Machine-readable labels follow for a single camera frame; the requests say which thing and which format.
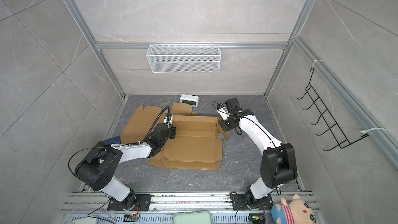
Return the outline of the cardboard box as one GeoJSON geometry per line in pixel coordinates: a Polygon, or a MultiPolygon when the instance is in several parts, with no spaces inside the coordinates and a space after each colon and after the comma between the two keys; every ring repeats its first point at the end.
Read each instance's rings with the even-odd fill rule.
{"type": "Polygon", "coordinates": [[[167,140],[148,165],[171,170],[218,170],[223,158],[222,140],[218,135],[225,140],[229,138],[220,121],[219,117],[175,115],[176,137],[167,140]]]}

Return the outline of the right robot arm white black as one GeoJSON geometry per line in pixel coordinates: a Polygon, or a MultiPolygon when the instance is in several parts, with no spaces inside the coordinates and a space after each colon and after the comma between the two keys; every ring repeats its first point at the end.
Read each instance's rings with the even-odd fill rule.
{"type": "Polygon", "coordinates": [[[246,206],[258,209],[271,200],[273,191],[297,179],[294,147],[272,136],[251,110],[240,106],[237,98],[217,103],[214,108],[222,118],[220,126],[224,132],[245,132],[261,152],[260,177],[245,192],[246,206]]]}

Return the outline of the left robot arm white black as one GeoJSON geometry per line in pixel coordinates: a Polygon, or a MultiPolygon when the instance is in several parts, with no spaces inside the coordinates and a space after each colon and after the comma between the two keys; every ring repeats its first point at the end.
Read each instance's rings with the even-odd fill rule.
{"type": "Polygon", "coordinates": [[[152,158],[157,155],[166,141],[174,139],[176,127],[160,123],[149,136],[137,143],[121,144],[120,136],[98,142],[78,163],[74,175],[95,191],[108,195],[120,204],[124,211],[137,205],[134,190],[115,176],[119,164],[136,159],[152,158]]]}

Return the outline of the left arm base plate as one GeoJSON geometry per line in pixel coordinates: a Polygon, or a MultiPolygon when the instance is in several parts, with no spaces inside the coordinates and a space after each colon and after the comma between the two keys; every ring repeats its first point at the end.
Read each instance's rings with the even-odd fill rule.
{"type": "Polygon", "coordinates": [[[151,203],[152,195],[150,194],[135,194],[128,196],[124,201],[119,202],[114,198],[110,198],[110,203],[107,207],[108,211],[148,211],[151,203]]]}

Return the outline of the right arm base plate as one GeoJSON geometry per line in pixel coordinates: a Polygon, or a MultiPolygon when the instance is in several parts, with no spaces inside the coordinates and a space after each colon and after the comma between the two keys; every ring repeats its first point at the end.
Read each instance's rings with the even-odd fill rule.
{"type": "Polygon", "coordinates": [[[234,211],[270,211],[273,206],[271,195],[256,200],[247,193],[238,194],[236,192],[231,192],[229,197],[232,201],[234,211]]]}

